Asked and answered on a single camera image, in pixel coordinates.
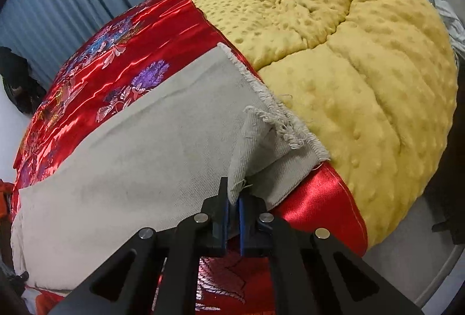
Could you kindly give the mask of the beige pants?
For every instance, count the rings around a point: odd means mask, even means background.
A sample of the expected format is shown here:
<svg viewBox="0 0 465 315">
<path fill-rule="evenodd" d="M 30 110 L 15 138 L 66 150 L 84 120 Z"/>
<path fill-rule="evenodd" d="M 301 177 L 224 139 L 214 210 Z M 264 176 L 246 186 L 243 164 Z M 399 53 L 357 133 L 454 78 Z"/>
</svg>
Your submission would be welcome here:
<svg viewBox="0 0 465 315">
<path fill-rule="evenodd" d="M 223 43 L 88 135 L 20 192 L 12 262 L 29 284 L 71 291 L 139 229 L 175 227 L 228 180 L 282 202 L 330 155 Z"/>
</svg>

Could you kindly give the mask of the orange clothes pile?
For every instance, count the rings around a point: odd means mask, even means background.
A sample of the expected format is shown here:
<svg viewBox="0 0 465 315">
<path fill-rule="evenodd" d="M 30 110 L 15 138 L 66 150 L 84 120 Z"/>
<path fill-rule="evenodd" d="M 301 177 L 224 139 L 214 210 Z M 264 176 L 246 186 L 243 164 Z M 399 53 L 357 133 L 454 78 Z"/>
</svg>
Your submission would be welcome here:
<svg viewBox="0 0 465 315">
<path fill-rule="evenodd" d="M 7 217 L 10 213 L 10 197 L 14 185 L 0 179 L 0 219 Z"/>
</svg>

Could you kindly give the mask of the yellow dotted blanket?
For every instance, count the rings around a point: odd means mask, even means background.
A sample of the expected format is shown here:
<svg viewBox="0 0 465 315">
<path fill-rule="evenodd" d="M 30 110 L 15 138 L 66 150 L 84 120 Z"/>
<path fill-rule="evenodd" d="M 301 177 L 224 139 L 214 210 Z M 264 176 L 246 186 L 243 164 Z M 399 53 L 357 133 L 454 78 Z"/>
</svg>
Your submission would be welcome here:
<svg viewBox="0 0 465 315">
<path fill-rule="evenodd" d="M 437 170 L 456 107 L 428 0 L 192 0 L 330 153 L 382 242 Z"/>
</svg>

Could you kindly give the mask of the black hanging clothes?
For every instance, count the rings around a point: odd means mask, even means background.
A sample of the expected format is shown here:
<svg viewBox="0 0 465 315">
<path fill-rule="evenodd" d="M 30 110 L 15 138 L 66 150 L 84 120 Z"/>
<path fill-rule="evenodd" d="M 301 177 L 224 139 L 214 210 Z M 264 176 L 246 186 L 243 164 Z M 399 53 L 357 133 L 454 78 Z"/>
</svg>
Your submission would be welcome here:
<svg viewBox="0 0 465 315">
<path fill-rule="evenodd" d="M 28 61 L 8 47 L 1 47 L 1 78 L 9 100 L 26 115 L 41 105 L 45 89 L 30 75 Z"/>
</svg>

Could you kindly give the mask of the red satin floral bedspread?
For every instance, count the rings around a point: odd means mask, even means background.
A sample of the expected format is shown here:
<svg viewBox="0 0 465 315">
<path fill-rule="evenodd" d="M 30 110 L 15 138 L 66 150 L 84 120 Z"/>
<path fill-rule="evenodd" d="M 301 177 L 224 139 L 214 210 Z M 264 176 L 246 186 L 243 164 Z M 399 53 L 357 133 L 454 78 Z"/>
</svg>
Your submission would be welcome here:
<svg viewBox="0 0 465 315">
<path fill-rule="evenodd" d="M 26 187 L 52 176 L 92 131 L 218 42 L 262 81 L 190 0 L 146 0 L 106 24 L 65 62 L 32 117 L 13 165 L 10 219 L 19 227 L 21 209 L 28 212 L 21 202 Z M 353 196 L 329 162 L 313 170 L 272 212 L 301 231 L 329 226 L 361 257 L 367 230 Z M 203 257 L 196 314 L 275 314 L 266 259 L 255 261 L 236 251 Z"/>
</svg>

